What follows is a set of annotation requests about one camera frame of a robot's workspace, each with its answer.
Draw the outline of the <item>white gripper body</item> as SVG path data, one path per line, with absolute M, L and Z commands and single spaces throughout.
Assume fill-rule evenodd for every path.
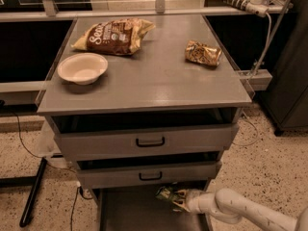
M 203 214 L 201 207 L 202 196 L 205 192 L 201 190 L 188 190 L 186 193 L 185 204 L 189 212 L 194 214 Z

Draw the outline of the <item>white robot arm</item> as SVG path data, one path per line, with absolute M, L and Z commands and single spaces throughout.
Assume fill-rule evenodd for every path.
M 180 190 L 172 202 L 189 213 L 210 215 L 228 224 L 236 224 L 246 218 L 263 231 L 308 231 L 308 208 L 298 218 L 292 218 L 253 202 L 231 189 L 220 189 L 217 192 Z

